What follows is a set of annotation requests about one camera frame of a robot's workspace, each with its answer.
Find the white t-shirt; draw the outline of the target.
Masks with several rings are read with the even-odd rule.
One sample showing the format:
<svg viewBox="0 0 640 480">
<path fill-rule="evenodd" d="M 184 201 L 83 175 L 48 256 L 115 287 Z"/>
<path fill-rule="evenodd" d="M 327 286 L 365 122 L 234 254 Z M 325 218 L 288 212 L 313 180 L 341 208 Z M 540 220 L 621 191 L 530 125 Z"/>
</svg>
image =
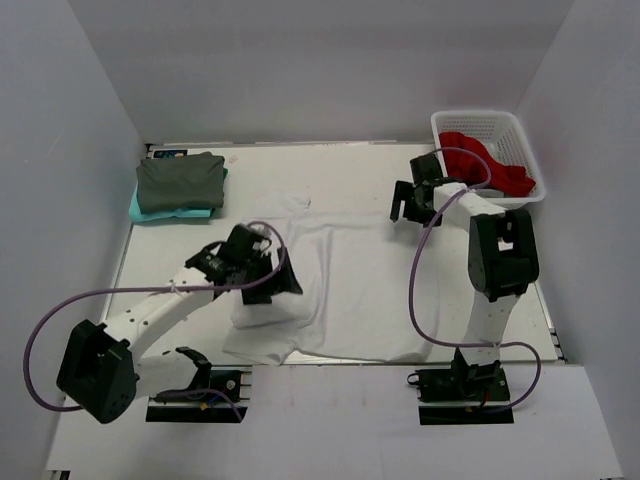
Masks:
<svg viewBox="0 0 640 480">
<path fill-rule="evenodd" d="M 308 198 L 268 194 L 251 220 L 283 237 L 302 294 L 282 293 L 269 305 L 234 300 L 225 353 L 279 365 L 294 351 L 316 357 L 380 362 L 422 361 L 431 343 L 412 326 L 435 335 L 439 291 L 434 262 L 411 265 L 420 226 L 392 223 L 382 213 L 315 211 Z"/>
</svg>

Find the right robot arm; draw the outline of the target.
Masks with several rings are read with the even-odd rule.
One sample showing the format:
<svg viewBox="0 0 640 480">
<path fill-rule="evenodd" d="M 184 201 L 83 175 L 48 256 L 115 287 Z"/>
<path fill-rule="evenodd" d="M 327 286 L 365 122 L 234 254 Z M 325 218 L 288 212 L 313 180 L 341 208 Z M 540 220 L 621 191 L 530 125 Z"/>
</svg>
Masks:
<svg viewBox="0 0 640 480">
<path fill-rule="evenodd" d="M 449 343 L 449 367 L 409 376 L 427 404 L 467 402 L 485 407 L 509 400 L 500 353 L 511 313 L 539 276 L 530 214 L 506 210 L 444 175 L 438 157 L 428 153 L 410 162 L 412 179 L 394 187 L 390 219 L 405 218 L 427 230 L 449 219 L 468 235 L 467 272 L 474 299 L 465 335 Z"/>
</svg>

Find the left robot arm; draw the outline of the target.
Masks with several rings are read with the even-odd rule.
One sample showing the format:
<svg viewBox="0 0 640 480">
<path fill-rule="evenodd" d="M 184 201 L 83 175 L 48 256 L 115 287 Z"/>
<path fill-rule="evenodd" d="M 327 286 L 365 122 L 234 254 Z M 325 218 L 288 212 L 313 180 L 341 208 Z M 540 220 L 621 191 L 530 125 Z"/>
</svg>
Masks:
<svg viewBox="0 0 640 480">
<path fill-rule="evenodd" d="M 56 384 L 102 424 L 136 399 L 234 401 L 211 385 L 212 364 L 186 346 L 150 356 L 148 350 L 190 314 L 239 291 L 249 305 L 281 293 L 302 294 L 281 234 L 264 221 L 235 225 L 224 241 L 206 245 L 161 287 L 142 287 L 144 299 L 98 324 L 71 331 Z"/>
</svg>

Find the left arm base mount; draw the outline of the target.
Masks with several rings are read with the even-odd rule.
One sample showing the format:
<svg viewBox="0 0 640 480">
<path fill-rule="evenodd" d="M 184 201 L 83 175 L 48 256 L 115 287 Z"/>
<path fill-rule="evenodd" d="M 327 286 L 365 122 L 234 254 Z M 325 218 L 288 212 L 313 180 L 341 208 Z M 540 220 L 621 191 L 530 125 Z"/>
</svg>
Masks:
<svg viewBox="0 0 640 480">
<path fill-rule="evenodd" d="M 148 400 L 147 423 L 239 424 L 250 403 L 251 367 L 214 367 L 207 381 L 179 397 L 159 394 Z"/>
</svg>

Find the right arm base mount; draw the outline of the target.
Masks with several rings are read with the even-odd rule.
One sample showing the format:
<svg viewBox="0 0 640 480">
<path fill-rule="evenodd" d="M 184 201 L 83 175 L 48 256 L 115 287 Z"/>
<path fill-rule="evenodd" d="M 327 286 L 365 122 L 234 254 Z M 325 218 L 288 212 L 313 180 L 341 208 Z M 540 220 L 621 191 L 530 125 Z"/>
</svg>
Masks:
<svg viewBox="0 0 640 480">
<path fill-rule="evenodd" d="M 503 369 L 464 393 L 449 368 L 416 370 L 407 384 L 417 390 L 421 426 L 508 425 L 514 423 Z"/>
</svg>

